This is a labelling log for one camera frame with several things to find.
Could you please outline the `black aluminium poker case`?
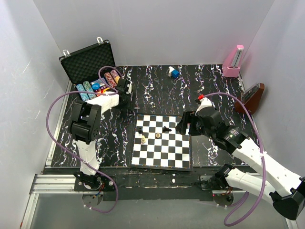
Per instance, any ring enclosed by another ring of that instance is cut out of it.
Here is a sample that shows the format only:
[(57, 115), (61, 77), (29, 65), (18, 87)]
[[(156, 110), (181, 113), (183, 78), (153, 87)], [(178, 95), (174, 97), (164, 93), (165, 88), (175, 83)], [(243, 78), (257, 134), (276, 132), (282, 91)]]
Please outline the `black aluminium poker case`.
[(68, 50), (63, 50), (63, 54), (59, 61), (75, 88), (77, 84), (84, 81), (92, 84), (97, 79), (103, 79), (106, 87), (110, 88), (108, 91), (114, 92), (113, 87), (109, 86), (104, 78), (104, 74), (111, 72), (111, 70), (116, 70), (120, 77), (124, 79), (115, 66), (109, 40), (98, 37), (96, 44), (71, 53)]

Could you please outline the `blue patterned card deck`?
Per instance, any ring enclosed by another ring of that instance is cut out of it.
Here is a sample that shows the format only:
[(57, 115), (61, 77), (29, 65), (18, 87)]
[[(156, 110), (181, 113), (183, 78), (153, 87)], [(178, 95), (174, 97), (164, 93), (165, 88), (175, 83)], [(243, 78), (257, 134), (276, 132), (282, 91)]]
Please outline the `blue patterned card deck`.
[(97, 79), (97, 80), (93, 81), (92, 84), (93, 85), (98, 84), (99, 87), (102, 87), (102, 86), (106, 85), (103, 79)]

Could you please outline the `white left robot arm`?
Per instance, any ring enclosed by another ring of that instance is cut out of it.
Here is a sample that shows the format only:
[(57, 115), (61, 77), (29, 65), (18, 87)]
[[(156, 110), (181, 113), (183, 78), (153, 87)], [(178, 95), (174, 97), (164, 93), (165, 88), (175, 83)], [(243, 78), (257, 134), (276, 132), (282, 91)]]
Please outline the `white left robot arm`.
[(69, 132), (81, 158), (80, 172), (75, 176), (92, 191), (98, 190), (102, 184), (101, 178), (97, 176), (100, 163), (96, 156), (95, 145), (100, 133), (101, 116), (112, 108), (127, 108), (131, 103), (133, 90), (131, 81), (121, 78), (115, 89), (117, 93), (105, 91), (88, 101), (77, 102), (72, 109)]

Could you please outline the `red yellow card deck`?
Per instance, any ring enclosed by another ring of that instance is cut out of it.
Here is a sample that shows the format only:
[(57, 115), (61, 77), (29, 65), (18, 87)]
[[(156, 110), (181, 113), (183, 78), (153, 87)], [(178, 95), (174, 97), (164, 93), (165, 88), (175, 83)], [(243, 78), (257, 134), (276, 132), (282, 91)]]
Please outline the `red yellow card deck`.
[(104, 93), (104, 92), (106, 92), (107, 90), (109, 90), (110, 88), (109, 87), (106, 87), (106, 86), (102, 86), (102, 87), (100, 87), (100, 88), (98, 88), (98, 89), (94, 89), (94, 92), (95, 93)]

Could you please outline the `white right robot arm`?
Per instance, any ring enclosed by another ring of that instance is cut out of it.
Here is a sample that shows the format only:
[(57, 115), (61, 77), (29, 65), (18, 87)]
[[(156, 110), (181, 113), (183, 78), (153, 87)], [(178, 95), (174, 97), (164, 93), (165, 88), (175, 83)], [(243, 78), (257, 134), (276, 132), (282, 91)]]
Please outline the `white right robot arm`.
[(209, 137), (220, 149), (241, 159), (262, 176), (254, 177), (225, 164), (212, 178), (220, 189), (235, 187), (258, 196), (262, 184), (265, 184), (262, 198), (283, 217), (296, 220), (304, 209), (305, 179), (286, 169), (267, 153), (261, 153), (246, 133), (226, 124), (215, 108), (184, 112), (175, 129), (182, 135)]

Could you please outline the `blue round button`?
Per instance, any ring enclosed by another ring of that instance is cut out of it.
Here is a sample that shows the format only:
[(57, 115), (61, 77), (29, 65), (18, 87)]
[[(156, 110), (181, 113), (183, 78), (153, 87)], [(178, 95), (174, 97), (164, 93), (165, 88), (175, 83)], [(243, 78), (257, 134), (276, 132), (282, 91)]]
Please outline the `blue round button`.
[(98, 90), (101, 87), (100, 83), (97, 82), (92, 82), (91, 86), (93, 90)]

